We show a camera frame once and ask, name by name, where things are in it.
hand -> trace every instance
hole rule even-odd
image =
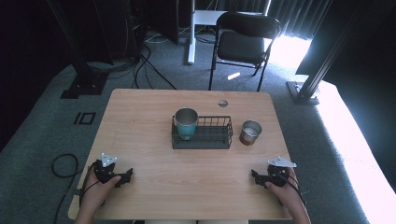
[[[102,184],[93,170],[90,171],[85,184],[85,193],[79,207],[76,223],[93,223],[96,210],[103,204],[108,193],[119,182],[120,176],[114,176],[105,184]]]
[[[289,168],[289,172],[289,182],[294,184],[294,187],[297,188],[297,183],[292,179],[295,179],[294,170]],[[286,208],[288,208],[290,215],[293,217],[294,223],[311,223],[299,194],[291,185],[287,183],[285,186],[280,188],[271,182],[265,182],[265,186],[277,196]]]

light wood tabletop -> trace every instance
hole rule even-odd
[[[226,101],[227,106],[219,106]],[[230,116],[229,149],[173,149],[172,117],[181,107],[199,116]],[[262,126],[252,146],[239,141],[248,119]],[[98,219],[290,219],[277,198],[251,176],[267,175],[268,160],[289,159],[271,97],[266,92],[114,90],[87,166],[116,156],[115,173],[134,168],[131,183],[113,189]],[[74,196],[68,215],[78,213]]]

metal basket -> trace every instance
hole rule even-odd
[[[228,149],[233,136],[230,116],[200,116],[195,133],[180,135],[177,132],[175,116],[172,117],[173,149]]]

black stand base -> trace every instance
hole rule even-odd
[[[288,81],[288,82],[286,82],[286,84],[289,87],[291,96],[293,97],[295,104],[297,104],[297,105],[318,105],[319,104],[319,100],[318,100],[317,96],[313,96],[309,99],[301,98],[301,96],[299,96],[298,93],[299,93],[301,87],[304,85],[303,82]]]
[[[64,91],[61,99],[78,99],[80,95],[100,95],[106,85],[108,73],[92,72],[94,78],[87,83],[81,84],[78,75],[74,79],[69,90]]]

chair backrest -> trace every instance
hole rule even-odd
[[[238,12],[225,12],[217,20],[219,29],[231,29],[241,35],[275,39],[280,33],[277,19],[263,15],[251,15]]]

